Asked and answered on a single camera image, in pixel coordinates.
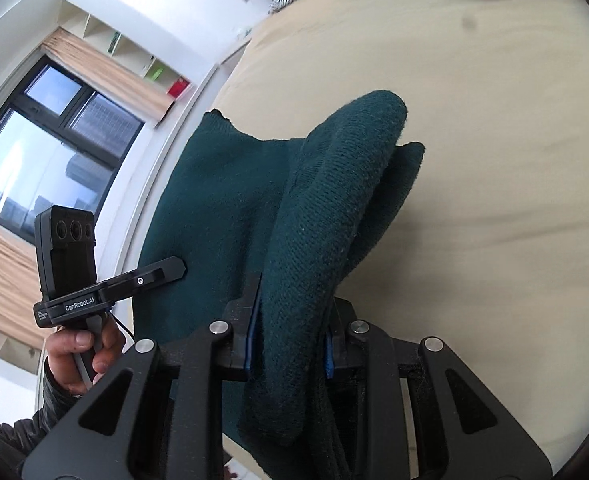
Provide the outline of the black jacket left forearm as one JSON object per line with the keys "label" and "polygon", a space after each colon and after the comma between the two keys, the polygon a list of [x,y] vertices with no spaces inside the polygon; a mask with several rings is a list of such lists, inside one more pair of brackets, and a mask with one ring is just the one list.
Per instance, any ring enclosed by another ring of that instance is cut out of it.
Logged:
{"label": "black jacket left forearm", "polygon": [[31,418],[0,422],[0,479],[19,479],[25,459],[78,402],[70,391],[72,382],[81,381],[73,358],[48,356],[44,373],[42,407]]}

